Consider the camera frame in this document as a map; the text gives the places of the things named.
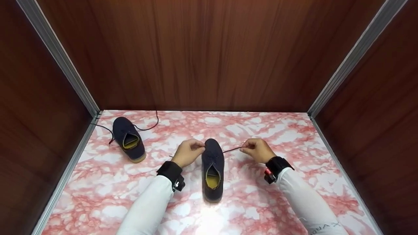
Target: white long sleeve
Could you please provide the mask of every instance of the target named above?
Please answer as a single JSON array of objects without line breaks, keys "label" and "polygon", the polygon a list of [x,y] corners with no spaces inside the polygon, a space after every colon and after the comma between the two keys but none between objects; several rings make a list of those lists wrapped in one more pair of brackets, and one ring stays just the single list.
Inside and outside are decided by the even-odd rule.
[{"label": "white long sleeve", "polygon": [[154,234],[173,194],[171,181],[165,176],[156,176],[133,203],[116,234]]},{"label": "white long sleeve", "polygon": [[348,234],[325,200],[291,168],[280,172],[277,184],[309,235]]}]

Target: marble-patterned table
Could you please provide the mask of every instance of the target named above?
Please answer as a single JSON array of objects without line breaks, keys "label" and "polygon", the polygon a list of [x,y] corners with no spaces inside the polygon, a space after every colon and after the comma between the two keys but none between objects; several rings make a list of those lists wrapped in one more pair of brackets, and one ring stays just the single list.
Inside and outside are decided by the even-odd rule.
[{"label": "marble-patterned table", "polygon": [[[139,128],[156,122],[154,111],[104,111],[98,124],[112,129],[119,116]],[[131,163],[111,134],[96,127],[43,234],[115,234],[133,201],[160,165],[186,139],[218,140],[224,150],[263,138],[325,199],[350,234],[375,234],[369,218],[305,113],[160,111],[159,125],[140,132],[147,157]],[[225,154],[220,203],[202,198],[201,159],[183,171],[158,234],[307,234],[286,198],[263,179],[264,167],[240,151]]]}]

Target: black wristband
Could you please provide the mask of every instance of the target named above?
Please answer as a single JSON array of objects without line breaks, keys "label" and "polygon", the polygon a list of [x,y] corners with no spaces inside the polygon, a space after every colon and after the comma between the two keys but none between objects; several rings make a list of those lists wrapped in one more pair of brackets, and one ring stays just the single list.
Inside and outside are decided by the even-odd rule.
[{"label": "black wristband", "polygon": [[165,176],[171,181],[173,192],[175,190],[181,191],[186,185],[184,183],[184,178],[181,176],[182,171],[183,169],[179,167],[175,162],[166,161],[157,170],[157,175]]},{"label": "black wristband", "polygon": [[271,158],[266,164],[266,167],[268,168],[268,171],[265,171],[265,177],[264,179],[269,183],[273,183],[277,181],[277,177],[280,174],[280,172],[286,168],[290,167],[293,170],[295,170],[286,159],[281,157],[273,157]]}]

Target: navy blue shoe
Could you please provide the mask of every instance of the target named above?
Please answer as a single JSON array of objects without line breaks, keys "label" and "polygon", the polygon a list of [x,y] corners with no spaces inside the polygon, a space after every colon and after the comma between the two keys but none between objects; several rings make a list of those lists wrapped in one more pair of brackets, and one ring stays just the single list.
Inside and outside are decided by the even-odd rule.
[{"label": "navy blue shoe", "polygon": [[202,153],[203,196],[209,202],[219,202],[224,192],[225,158],[221,146],[214,139],[205,142]]},{"label": "navy blue shoe", "polygon": [[131,121],[118,117],[113,122],[115,140],[133,163],[141,162],[146,157],[144,143]]}]

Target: hand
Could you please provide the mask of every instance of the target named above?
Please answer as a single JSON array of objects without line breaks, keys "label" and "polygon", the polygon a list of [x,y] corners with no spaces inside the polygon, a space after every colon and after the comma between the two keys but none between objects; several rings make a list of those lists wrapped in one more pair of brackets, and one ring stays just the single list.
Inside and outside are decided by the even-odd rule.
[{"label": "hand", "polygon": [[263,139],[248,139],[240,151],[250,155],[258,163],[267,163],[276,156]]},{"label": "hand", "polygon": [[175,162],[181,168],[188,166],[205,151],[204,147],[205,144],[198,140],[185,140],[178,146],[171,161]]}]

